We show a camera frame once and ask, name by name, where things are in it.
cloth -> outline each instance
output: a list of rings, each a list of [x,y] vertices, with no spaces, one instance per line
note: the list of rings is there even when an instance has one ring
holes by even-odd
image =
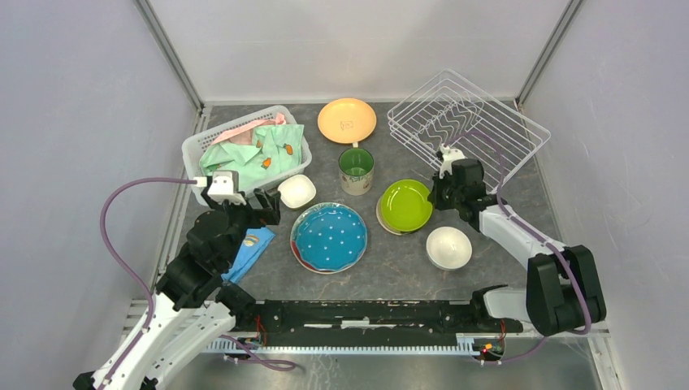
[[[301,164],[304,125],[271,124],[253,130],[252,145],[229,141],[209,146],[199,167],[209,176],[218,169],[237,171],[240,186],[277,176]]]
[[[229,130],[225,130],[224,132],[220,133],[220,135],[213,140],[213,144],[217,144],[222,141],[227,141],[229,140],[233,144],[238,144],[238,145],[251,145],[251,140],[252,140],[252,135],[253,132],[252,130],[258,126],[262,126],[264,124],[286,124],[287,121],[284,118],[283,114],[278,113],[275,116],[275,119],[256,119],[252,120],[251,122],[247,124],[242,124],[238,128],[231,128]]]
[[[235,262],[230,271],[227,274],[223,274],[223,280],[233,283],[239,282],[256,260],[261,257],[261,254],[266,250],[268,244],[271,243],[273,237],[275,237],[275,233],[271,232],[267,227],[247,230],[246,237],[241,243]]]

blue cloth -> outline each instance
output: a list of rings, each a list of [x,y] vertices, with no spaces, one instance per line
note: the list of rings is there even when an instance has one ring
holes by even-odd
[[[246,238],[244,242],[241,243],[235,263],[227,274],[223,274],[223,280],[233,283],[239,282],[256,260],[258,260],[263,251],[266,250],[268,244],[273,240],[273,237],[275,237],[275,233],[271,232],[267,227],[247,230]]]

mug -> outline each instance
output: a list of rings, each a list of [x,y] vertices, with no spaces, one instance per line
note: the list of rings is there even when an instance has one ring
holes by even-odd
[[[354,144],[340,155],[340,183],[349,195],[363,195],[371,189],[373,156],[368,150]]]

white wall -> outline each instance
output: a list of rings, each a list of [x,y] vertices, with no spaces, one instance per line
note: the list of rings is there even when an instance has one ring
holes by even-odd
[[[563,236],[592,249],[629,389],[686,388],[689,3],[585,2],[526,114]]]
[[[72,388],[141,297],[101,242],[102,203],[179,175],[195,112],[131,0],[4,1],[0,53],[0,388]],[[134,189],[110,213],[146,278],[172,194]]]
[[[514,97],[566,0],[153,0],[206,101],[404,98],[452,68]]]

kitchenware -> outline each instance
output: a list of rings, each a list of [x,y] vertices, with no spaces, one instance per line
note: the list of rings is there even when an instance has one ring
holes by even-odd
[[[204,176],[201,172],[201,167],[198,166],[199,161],[201,161],[201,156],[206,152],[210,144],[223,132],[239,128],[244,124],[247,124],[256,119],[274,119],[278,115],[284,115],[285,120],[288,124],[297,124],[294,116],[289,113],[289,110],[284,106],[272,106],[266,109],[256,111],[253,114],[242,116],[210,128],[204,132],[199,132],[195,134],[182,143],[182,159],[184,160],[184,169],[187,171],[187,177],[193,179],[194,177]],[[282,172],[278,175],[268,177],[264,180],[255,181],[253,183],[247,183],[240,178],[239,190],[244,191],[246,197],[252,197],[254,195],[254,189],[274,189],[283,180],[290,176],[302,173],[304,168],[311,164],[311,151],[309,150],[309,143],[306,142],[306,138],[301,139],[301,165],[295,167],[289,171]],[[190,186],[194,196],[199,205],[208,206],[206,201],[203,200],[201,196],[201,191],[203,188],[197,187],[195,185]]]
[[[294,175],[278,186],[280,199],[290,209],[298,209],[316,196],[314,183],[304,175]]]
[[[349,195],[363,195],[373,182],[373,156],[357,146],[340,155],[340,185]]]
[[[385,223],[385,221],[383,220],[383,216],[380,214],[380,206],[381,206],[382,202],[383,202],[383,197],[379,197],[378,203],[375,205],[375,217],[378,219],[378,223],[380,223],[380,226],[382,226],[383,229],[385,229],[389,233],[394,234],[395,236],[405,236],[407,234],[410,234],[411,232],[400,232],[398,230],[395,230],[392,227],[390,227],[390,225]]]
[[[375,128],[375,112],[365,102],[346,98],[329,102],[318,113],[318,129],[330,141],[353,144],[368,137]]]
[[[548,130],[451,70],[388,111],[388,124],[393,138],[435,170],[442,163],[440,144],[480,160],[490,193],[501,174],[507,182],[550,138]]]
[[[340,272],[364,254],[368,231],[356,211],[339,203],[319,203],[304,211],[292,227],[297,260],[312,271]]]
[[[426,253],[431,262],[441,270],[456,270],[469,262],[471,242],[459,229],[438,227],[426,239]]]
[[[400,232],[413,232],[428,222],[433,205],[428,201],[431,191],[424,183],[404,179],[393,183],[383,193],[380,212],[383,221]]]

